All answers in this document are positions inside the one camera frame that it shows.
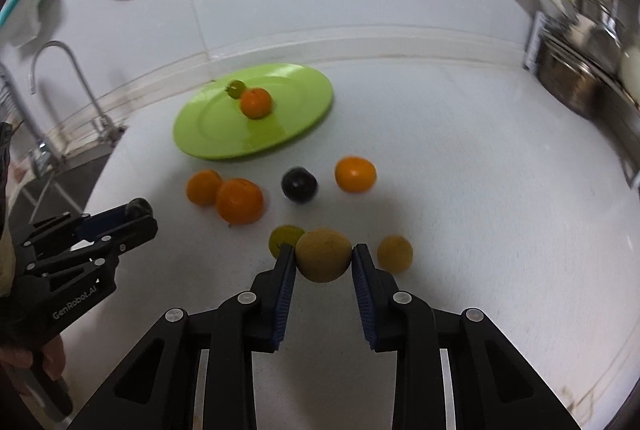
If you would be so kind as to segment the person left hand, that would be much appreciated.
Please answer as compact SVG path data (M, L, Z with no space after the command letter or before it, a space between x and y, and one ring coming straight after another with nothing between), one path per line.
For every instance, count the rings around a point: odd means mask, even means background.
M47 372L52 381L58 381L62 377L66 366L66 355L61 336L57 335L45 344L41 349L41 353L43 356L42 369ZM16 346L2 346L1 367L8 375L15 390L23 396L31 396L32 392L17 377L16 371L19 368L29 369L30 366L32 366L32 353L29 350L17 348Z

